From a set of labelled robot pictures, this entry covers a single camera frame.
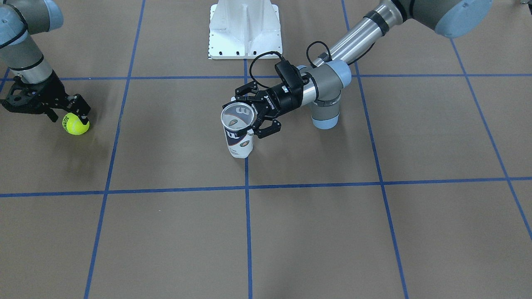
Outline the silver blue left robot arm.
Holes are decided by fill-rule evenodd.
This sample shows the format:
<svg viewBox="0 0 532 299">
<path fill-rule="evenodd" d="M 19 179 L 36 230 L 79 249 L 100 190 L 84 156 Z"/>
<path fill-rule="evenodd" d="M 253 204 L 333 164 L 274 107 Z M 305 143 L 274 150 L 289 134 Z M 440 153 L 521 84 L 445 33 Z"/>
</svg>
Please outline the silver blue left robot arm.
<svg viewBox="0 0 532 299">
<path fill-rule="evenodd" d="M 328 130 L 338 123 L 340 95 L 352 80 L 351 64 L 366 55 L 391 28 L 413 19 L 448 39 L 471 32 L 486 17 L 490 0 L 381 0 L 333 47 L 311 66 L 296 67 L 281 53 L 274 66 L 281 83 L 263 86 L 255 79 L 235 90 L 235 99 L 224 105 L 236 109 L 223 113 L 222 124 L 230 138 L 257 135 L 264 138 L 281 130 L 278 117 L 309 105 L 315 127 Z"/>
</svg>

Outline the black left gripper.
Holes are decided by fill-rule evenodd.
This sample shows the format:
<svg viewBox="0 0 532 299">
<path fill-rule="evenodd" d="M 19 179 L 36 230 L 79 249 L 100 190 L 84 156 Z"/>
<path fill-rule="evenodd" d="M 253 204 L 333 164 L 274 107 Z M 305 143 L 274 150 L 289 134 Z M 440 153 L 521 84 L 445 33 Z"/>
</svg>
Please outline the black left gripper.
<svg viewBox="0 0 532 299">
<path fill-rule="evenodd" d="M 302 106 L 303 87 L 303 83 L 280 83 L 259 91 L 258 83 L 253 81 L 235 89 L 232 103 L 254 104 L 259 119 L 273 119 L 268 127 L 260 127 L 258 120 L 251 126 L 253 133 L 263 139 L 281 130 L 281 123 L 275 118 Z"/>
</svg>

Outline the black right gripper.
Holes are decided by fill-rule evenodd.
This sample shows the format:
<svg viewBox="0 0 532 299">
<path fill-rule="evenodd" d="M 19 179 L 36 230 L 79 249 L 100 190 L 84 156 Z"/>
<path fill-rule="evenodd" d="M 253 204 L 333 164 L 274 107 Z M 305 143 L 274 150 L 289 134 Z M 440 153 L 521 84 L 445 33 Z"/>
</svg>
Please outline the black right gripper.
<svg viewBox="0 0 532 299">
<path fill-rule="evenodd" d="M 41 83 L 24 83 L 21 76 L 13 78 L 11 86 L 11 112 L 23 114 L 46 114 L 52 122 L 59 117 L 54 109 L 74 114 L 83 125 L 89 123 L 89 104 L 78 93 L 69 96 L 55 71 Z"/>
</svg>

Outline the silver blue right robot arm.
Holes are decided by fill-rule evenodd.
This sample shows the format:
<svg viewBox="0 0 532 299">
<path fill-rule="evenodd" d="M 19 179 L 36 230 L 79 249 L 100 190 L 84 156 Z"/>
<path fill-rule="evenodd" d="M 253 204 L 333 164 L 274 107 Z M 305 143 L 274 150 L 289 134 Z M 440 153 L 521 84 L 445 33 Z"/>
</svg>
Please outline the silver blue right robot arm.
<svg viewBox="0 0 532 299">
<path fill-rule="evenodd" d="M 2 0 L 0 56 L 14 74 L 14 83 L 2 106 L 12 113 L 46 114 L 56 122 L 56 109 L 89 123 L 91 107 L 80 95 L 70 96 L 55 70 L 33 40 L 34 34 L 61 28 L 64 17 L 53 0 Z"/>
</svg>

